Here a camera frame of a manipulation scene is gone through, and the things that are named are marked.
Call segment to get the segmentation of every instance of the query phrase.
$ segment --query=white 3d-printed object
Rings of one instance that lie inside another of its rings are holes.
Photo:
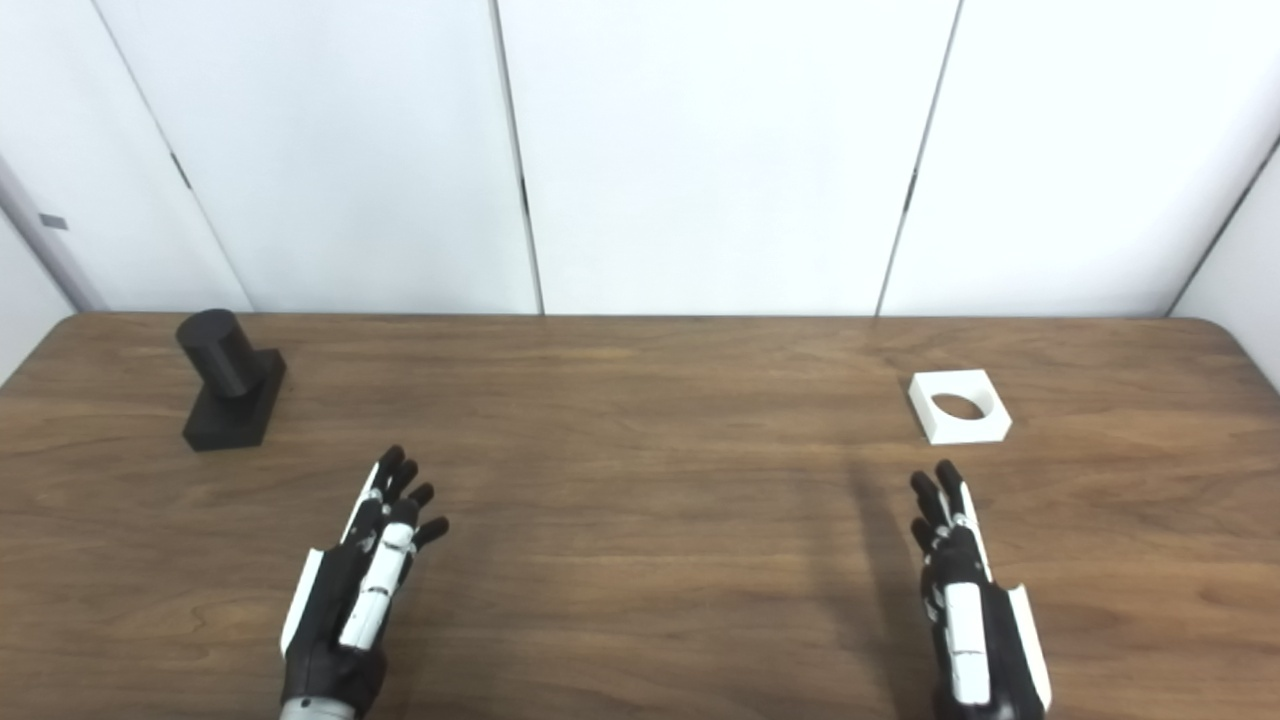
[[[911,405],[924,427],[931,445],[960,445],[965,442],[1000,442],[1014,424],[1005,404],[996,395],[987,370],[948,370],[943,373],[916,373],[911,378]],[[973,402],[982,410],[982,418],[965,420],[948,415],[933,402],[934,395],[955,395]]]

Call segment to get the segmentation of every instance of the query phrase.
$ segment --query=white panel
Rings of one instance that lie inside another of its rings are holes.
[[[548,313],[874,311],[954,1],[499,8]]]
[[[92,3],[0,0],[0,156],[15,223],[65,218],[33,242],[91,309],[248,309]]]
[[[100,5],[260,310],[536,311],[486,3]]]
[[[974,0],[883,311],[1169,309],[1280,132],[1280,3]]]
[[[1235,336],[1280,388],[1280,160],[1244,199],[1175,315],[1212,320]]]
[[[0,383],[70,314],[72,306],[0,213]]]

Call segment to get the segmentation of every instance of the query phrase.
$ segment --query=robot finger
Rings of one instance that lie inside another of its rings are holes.
[[[396,468],[396,471],[392,474],[392,479],[387,486],[387,493],[383,497],[383,502],[389,505],[399,500],[401,493],[404,492],[404,488],[407,488],[416,477],[417,462],[413,460],[406,460],[401,464],[401,466]]]
[[[923,518],[911,520],[911,536],[915,538],[915,543],[920,546],[920,551],[923,551],[924,555],[933,552],[933,539],[938,536],[933,532],[933,527],[929,525]]]
[[[392,474],[399,468],[401,462],[404,461],[404,448],[393,445],[387,448],[387,452],[378,460],[374,465],[374,482],[370,486],[371,489],[385,493],[387,486],[390,483]]]
[[[913,473],[911,489],[915,491],[915,502],[920,506],[920,515],[929,525],[933,525],[934,529],[951,525],[945,500],[928,475],[919,470]]]
[[[426,507],[428,502],[435,497],[435,487],[431,483],[422,483],[413,488],[413,492],[408,493],[408,500],[417,503],[419,507]]]
[[[938,462],[937,468],[938,484],[942,486],[942,492],[947,496],[947,509],[950,511],[951,524],[955,524],[956,515],[972,515],[973,507],[969,506],[968,498],[964,492],[964,478],[960,475],[960,470],[950,460],[943,460]]]
[[[413,533],[413,547],[422,550],[428,543],[435,542],[449,532],[449,519],[440,516],[422,523],[422,527]]]

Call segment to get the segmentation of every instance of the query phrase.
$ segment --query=wood grain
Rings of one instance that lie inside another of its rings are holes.
[[[390,442],[453,532],[375,719],[925,720],[910,470],[974,487],[1056,720],[1280,706],[1280,398],[1194,320],[260,315],[266,445],[196,455],[178,315],[79,315],[0,389],[4,716],[274,717],[308,546]],[[913,372],[986,368],[932,448]]]

